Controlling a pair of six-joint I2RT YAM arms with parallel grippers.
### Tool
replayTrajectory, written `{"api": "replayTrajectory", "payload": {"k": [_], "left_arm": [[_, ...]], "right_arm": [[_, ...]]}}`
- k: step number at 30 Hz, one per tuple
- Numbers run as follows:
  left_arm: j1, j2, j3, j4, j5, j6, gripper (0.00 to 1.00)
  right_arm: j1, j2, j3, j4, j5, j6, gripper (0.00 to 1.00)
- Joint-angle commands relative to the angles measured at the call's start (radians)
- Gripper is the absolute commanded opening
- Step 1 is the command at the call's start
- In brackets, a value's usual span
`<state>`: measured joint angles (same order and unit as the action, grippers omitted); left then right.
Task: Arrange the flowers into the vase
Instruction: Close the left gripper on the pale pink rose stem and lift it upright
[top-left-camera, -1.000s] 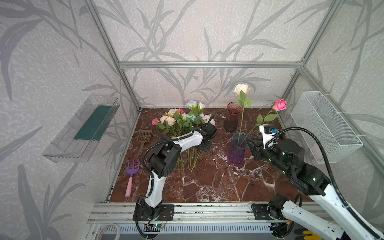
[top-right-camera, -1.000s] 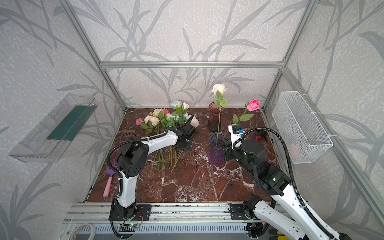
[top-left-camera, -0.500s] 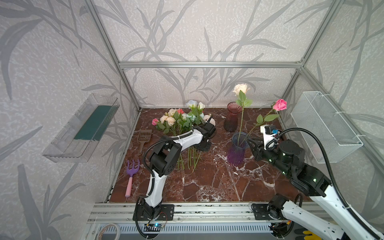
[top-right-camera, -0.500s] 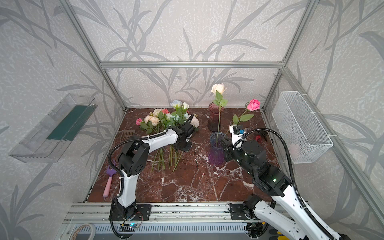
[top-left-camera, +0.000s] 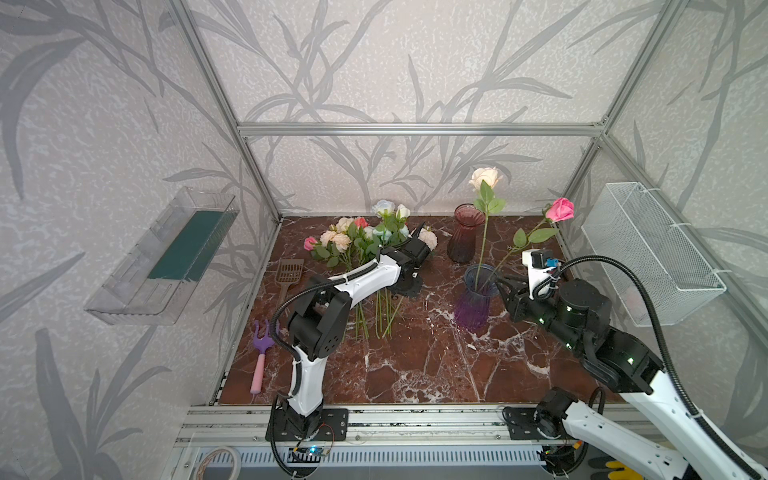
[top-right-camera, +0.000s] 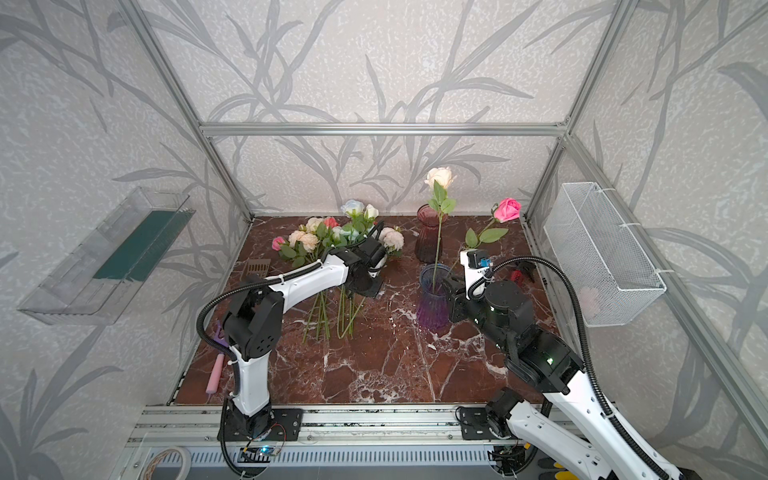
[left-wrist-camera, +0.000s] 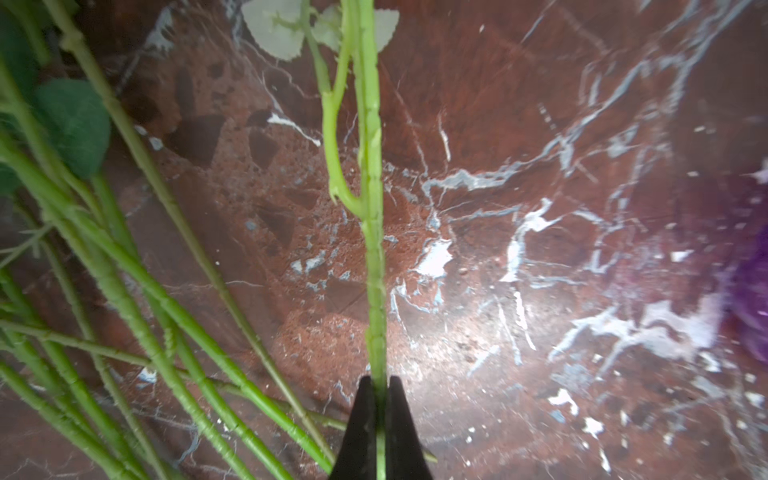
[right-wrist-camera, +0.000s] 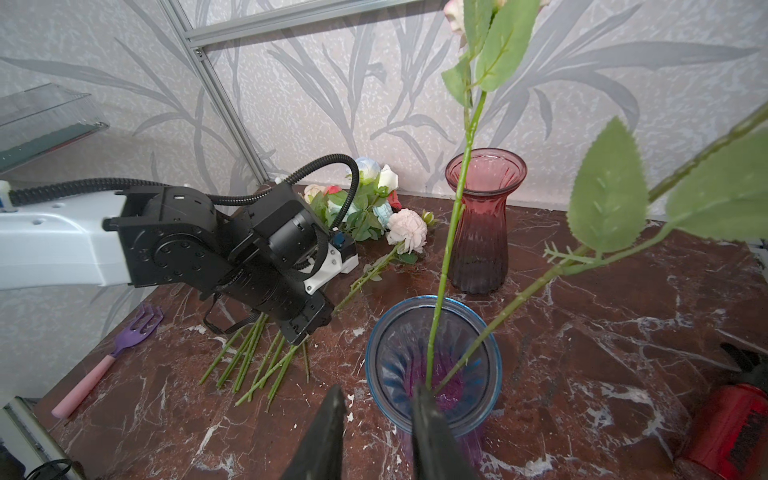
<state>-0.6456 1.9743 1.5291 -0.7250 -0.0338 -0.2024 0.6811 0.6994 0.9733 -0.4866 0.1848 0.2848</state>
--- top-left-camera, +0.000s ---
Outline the blue purple glass vase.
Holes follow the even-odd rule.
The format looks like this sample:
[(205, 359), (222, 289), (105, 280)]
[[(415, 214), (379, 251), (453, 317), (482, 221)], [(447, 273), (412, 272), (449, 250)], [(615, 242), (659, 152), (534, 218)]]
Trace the blue purple glass vase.
[(495, 270), (487, 264), (475, 264), (467, 268), (463, 276), (464, 290), (454, 308), (454, 321), (465, 330), (482, 329), (490, 315), (491, 301), (498, 295)]

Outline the pink rose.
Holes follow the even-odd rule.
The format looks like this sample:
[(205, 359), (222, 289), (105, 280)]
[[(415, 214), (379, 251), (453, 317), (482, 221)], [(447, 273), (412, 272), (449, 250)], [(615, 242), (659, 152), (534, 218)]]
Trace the pink rose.
[(527, 247), (545, 243), (558, 233), (557, 225), (561, 222), (573, 219), (575, 216), (574, 204), (567, 198), (561, 197), (548, 204), (543, 210), (542, 219), (529, 231), (519, 228), (512, 238), (512, 246), (507, 248), (507, 253), (492, 267), (490, 272), (482, 273), (478, 267), (476, 279), (473, 284), (478, 289), (484, 289), (493, 276), (498, 272), (513, 254), (521, 253)]

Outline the cream rose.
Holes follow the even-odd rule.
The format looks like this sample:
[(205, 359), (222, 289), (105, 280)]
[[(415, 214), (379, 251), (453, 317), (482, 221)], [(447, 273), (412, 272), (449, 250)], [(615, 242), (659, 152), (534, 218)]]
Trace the cream rose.
[(474, 207), (484, 216), (479, 264), (482, 264), (485, 259), (489, 220), (493, 215), (501, 213), (506, 206), (506, 200), (495, 192), (501, 179), (502, 174), (496, 167), (481, 167), (472, 173), (469, 180), (469, 184), (477, 194), (473, 202)]

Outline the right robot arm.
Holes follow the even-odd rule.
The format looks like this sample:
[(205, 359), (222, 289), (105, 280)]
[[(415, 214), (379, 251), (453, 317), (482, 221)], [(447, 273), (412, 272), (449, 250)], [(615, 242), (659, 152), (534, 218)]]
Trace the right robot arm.
[[(635, 286), (651, 320), (656, 350), (611, 326), (611, 301), (592, 284), (562, 279), (571, 267), (588, 262), (616, 268)], [(546, 249), (524, 252), (523, 263), (526, 277), (493, 281), (511, 319), (548, 331), (590, 376), (633, 405), (671, 445), (665, 448), (618, 425), (560, 388), (537, 405), (534, 425), (544, 436), (566, 434), (594, 445), (644, 479), (766, 478), (766, 467), (727, 438), (685, 391), (656, 309), (634, 272), (601, 255), (559, 262)]]

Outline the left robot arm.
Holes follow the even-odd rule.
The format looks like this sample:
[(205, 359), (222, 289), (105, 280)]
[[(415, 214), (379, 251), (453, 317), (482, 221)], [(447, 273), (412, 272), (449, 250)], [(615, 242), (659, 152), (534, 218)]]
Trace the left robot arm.
[(323, 379), (328, 357), (341, 344), (354, 306), (388, 290), (415, 298), (423, 285), (419, 270), (433, 248), (419, 225), (404, 242), (384, 248), (366, 264), (330, 278), (315, 276), (302, 292), (284, 301), (269, 322), (269, 336), (293, 358), (290, 390), (273, 401), (266, 438), (303, 440), (321, 428)]

